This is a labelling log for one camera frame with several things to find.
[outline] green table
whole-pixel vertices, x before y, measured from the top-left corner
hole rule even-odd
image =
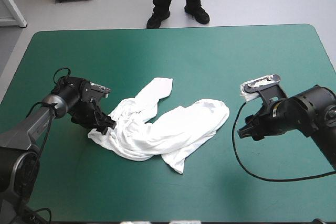
[[[311,221],[336,219],[336,176],[295,183],[256,180],[235,160],[230,131],[243,99],[239,85],[277,73],[287,95],[320,84],[336,90],[336,75],[310,25],[159,30],[83,30],[37,33],[0,106],[0,131],[23,119],[50,92],[52,75],[73,76],[113,89],[110,112],[154,77],[174,78],[159,114],[202,98],[224,101],[231,115],[215,137],[185,162],[179,175],[155,156],[133,162],[87,138],[87,130],[55,120],[29,203],[49,207],[58,221],[199,219],[201,221]],[[256,112],[249,103],[243,116]],[[254,142],[237,139],[243,162],[255,173],[290,178],[328,172],[313,141],[299,132]]]

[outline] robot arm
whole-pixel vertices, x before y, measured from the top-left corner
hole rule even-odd
[[[246,101],[262,98],[262,107],[245,118],[238,130],[240,138],[251,136],[255,141],[265,136],[299,130],[311,137],[331,166],[336,170],[336,95],[318,85],[287,98],[276,74],[241,85]]]
[[[40,150],[36,141],[53,119],[69,113],[72,122],[97,129],[102,134],[106,134],[108,127],[115,127],[115,121],[99,107],[100,99],[106,98],[111,90],[83,78],[71,77],[70,73],[68,69],[68,74],[55,82],[41,108],[0,134],[0,223],[10,223],[18,214],[29,213],[27,207],[22,210],[20,205],[29,201],[38,174]],[[37,222],[39,218],[36,216],[36,223],[44,223],[41,218]],[[22,220],[17,218],[14,223],[29,223]]]

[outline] black shoe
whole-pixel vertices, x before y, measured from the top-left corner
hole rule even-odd
[[[165,15],[159,15],[156,13],[153,13],[152,17],[149,18],[147,21],[147,29],[155,29],[159,28],[161,26],[161,22],[167,18],[169,18],[170,12],[168,11]]]
[[[191,10],[187,6],[185,6],[184,11],[186,13],[193,15],[196,21],[203,25],[208,24],[210,22],[209,14],[206,13],[206,11],[204,11],[204,9],[201,7],[198,9]]]

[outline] black cable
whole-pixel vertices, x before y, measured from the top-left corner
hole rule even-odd
[[[37,102],[33,106],[31,106],[28,114],[26,115],[26,118],[30,116],[33,109],[36,107],[36,105],[39,105],[39,104],[42,104],[42,106],[44,106],[44,107],[49,107],[49,108],[53,109],[54,113],[55,113],[55,116],[57,115],[57,110],[55,108],[55,105],[56,105],[55,103],[49,104],[49,103],[46,103],[46,102]]]
[[[42,155],[42,152],[43,152],[43,149],[46,145],[46,142],[47,142],[47,139],[48,139],[48,136],[49,136],[49,133],[50,133],[50,128],[51,128],[51,123],[53,122],[52,120],[54,119],[54,116],[56,116],[56,108],[55,108],[55,103],[52,103],[52,104],[48,104],[48,103],[45,103],[45,102],[37,102],[35,103],[29,110],[26,118],[31,114],[32,110],[34,109],[34,107],[38,104],[42,104],[42,106],[46,106],[46,107],[49,107],[49,113],[50,113],[50,118],[49,118],[49,122],[48,122],[48,126],[47,126],[47,131],[46,131],[46,134],[44,136],[44,139],[43,139],[43,142],[42,142],[42,145],[40,147],[40,150],[37,154],[37,157],[36,157],[36,161],[34,162],[34,165],[33,165],[33,168],[31,169],[32,173],[30,174],[29,178],[28,178],[28,181],[27,181],[27,184],[29,185],[30,181],[33,179],[33,175],[34,175],[34,170],[36,169],[36,166],[37,164],[39,163],[39,159]],[[19,203],[19,211],[18,212],[22,212],[22,208],[24,207],[25,203],[24,203],[24,199],[23,199],[23,195],[21,197],[21,201]],[[33,211],[33,212],[39,212],[39,211],[43,211],[43,210],[46,210],[46,211],[49,211],[49,223],[51,222],[51,211],[49,208],[41,208],[41,209],[38,209],[36,211]]]
[[[236,124],[237,121],[239,119],[239,115],[241,113],[241,110],[243,109],[243,107],[246,105],[246,102],[243,103],[243,105],[239,108],[238,113],[237,113],[237,117],[235,119],[235,122],[233,124],[232,127],[232,145],[233,145],[233,150],[235,152],[235,156],[237,158],[238,163],[240,164],[240,166],[242,167],[242,169],[248,173],[249,175],[251,175],[252,177],[255,177],[257,179],[263,180],[263,181],[267,181],[267,182],[296,182],[296,181],[303,181],[303,180],[309,180],[309,179],[315,179],[315,178],[322,178],[322,177],[327,177],[330,175],[334,175],[336,174],[336,171],[333,172],[328,172],[328,173],[323,173],[320,175],[314,175],[314,176],[307,176],[307,177],[300,177],[300,178],[288,178],[288,179],[270,179],[270,178],[264,178],[264,177],[260,177],[258,175],[255,175],[254,173],[250,172],[241,162],[238,153],[237,153],[237,149],[236,149],[236,142],[235,142],[235,131],[236,131]]]
[[[57,69],[56,72],[54,73],[54,77],[53,77],[54,83],[55,83],[56,85],[57,85],[57,82],[55,81],[55,76],[56,76],[56,74],[57,74],[59,71],[64,70],[64,69],[68,69],[68,74],[65,76],[65,79],[67,79],[67,78],[71,75],[71,70],[70,70],[70,68],[64,67],[64,68]]]
[[[31,211],[31,212],[28,212],[26,215],[23,215],[23,217],[26,217],[26,216],[29,216],[29,215],[36,216],[36,213],[38,213],[38,212],[42,212],[42,211],[47,211],[47,212],[49,213],[48,224],[50,224],[50,223],[51,223],[51,210],[50,210],[49,208],[47,208],[47,207],[45,207],[45,208],[40,208],[40,209]]]

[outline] crumpled fabric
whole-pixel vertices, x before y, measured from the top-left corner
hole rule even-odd
[[[159,99],[171,93],[173,79],[154,78],[135,98],[122,100],[109,114],[116,121],[106,135],[93,129],[88,134],[95,143],[121,157],[145,161],[153,155],[182,174],[184,160],[212,138],[229,117],[222,101],[201,99],[186,108],[166,112],[154,123]]]

